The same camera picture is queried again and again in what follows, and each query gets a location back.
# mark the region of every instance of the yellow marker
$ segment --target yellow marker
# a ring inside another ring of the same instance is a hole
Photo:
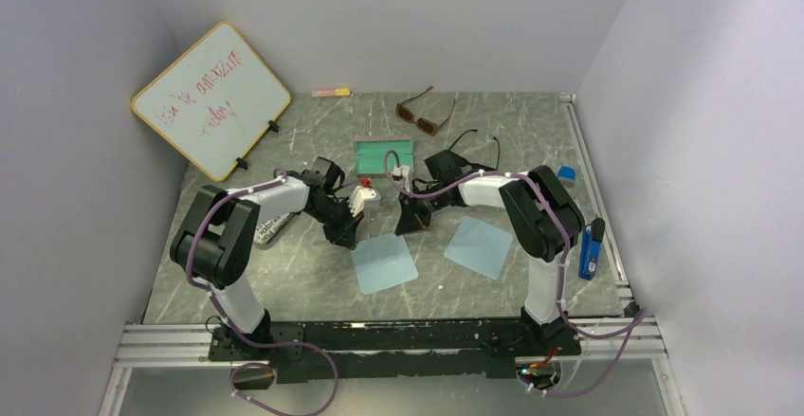
[[[341,87],[339,89],[324,89],[322,91],[313,91],[313,97],[349,97],[352,91],[348,87]]]

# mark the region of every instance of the blue stapler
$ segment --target blue stapler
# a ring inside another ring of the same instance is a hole
[[[578,266],[580,278],[591,280],[594,277],[600,261],[600,246],[605,232],[606,222],[599,218],[592,220],[583,228],[583,243],[580,247],[580,265]]]

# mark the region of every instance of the sunglasses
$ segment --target sunglasses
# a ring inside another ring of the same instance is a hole
[[[413,114],[413,112],[411,112],[411,110],[408,109],[407,106],[405,106],[408,103],[410,103],[410,102],[412,102],[412,101],[424,96],[425,94],[427,94],[430,91],[430,89],[432,89],[432,86],[430,86],[427,89],[425,89],[425,92],[419,94],[418,96],[411,97],[411,98],[403,101],[402,103],[397,103],[396,104],[396,115],[400,119],[404,120],[405,122],[408,122],[408,123],[411,123],[411,124],[416,124],[416,127],[419,130],[421,130],[422,132],[428,134],[429,136],[435,136],[436,134],[438,134],[438,131],[441,130],[442,127],[444,127],[444,124],[446,124],[447,121],[449,121],[449,119],[452,118],[452,113],[455,112],[455,100],[452,101],[452,110],[449,111],[449,116],[447,116],[447,118],[444,119],[444,122],[442,122],[440,124],[436,124],[435,122],[432,122],[432,121],[430,121],[428,119],[425,119],[425,118],[416,119],[416,116]]]

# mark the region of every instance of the sunglasses lens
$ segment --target sunglasses lens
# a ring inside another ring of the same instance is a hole
[[[416,121],[416,127],[428,135],[435,135],[435,133],[438,132],[438,127],[426,119]]]
[[[396,105],[396,115],[404,121],[413,122],[413,113],[404,106]]]

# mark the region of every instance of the gray marble tabletop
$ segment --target gray marble tabletop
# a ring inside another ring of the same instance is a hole
[[[559,108],[557,95],[506,93],[431,93],[410,105],[418,116],[439,123],[457,101],[452,119],[437,136],[419,132],[395,115],[395,105],[410,93],[356,94],[350,98],[311,99],[298,94],[278,118],[278,134],[264,136],[247,156],[249,169],[237,170],[213,183],[190,165],[167,238],[145,323],[199,322],[214,314],[204,292],[189,286],[184,272],[170,261],[168,246],[197,190],[206,184],[233,188],[271,179],[277,166],[301,171],[320,155],[334,160],[354,176],[357,137],[412,137],[414,175],[428,178],[424,159],[445,149],[460,133],[468,134],[454,151],[469,161],[493,166],[502,143],[500,169],[520,172],[546,164],[576,169],[570,193],[589,221],[596,213],[587,189],[579,144],[571,123]],[[357,232],[367,239],[393,232],[399,217],[396,192],[387,181],[373,178],[382,197],[372,205]],[[371,295],[357,286],[350,251],[329,244],[321,225],[306,214],[290,224],[267,246],[255,246],[246,275],[258,300],[275,320],[379,320],[431,317],[516,316],[527,293],[527,255],[516,239],[496,280],[477,274],[444,257],[444,251],[465,216],[513,233],[503,209],[446,208],[433,214],[430,230],[407,235],[419,277]],[[601,254],[594,280],[577,276],[577,249],[570,255],[565,298],[571,316],[622,315],[610,261]]]

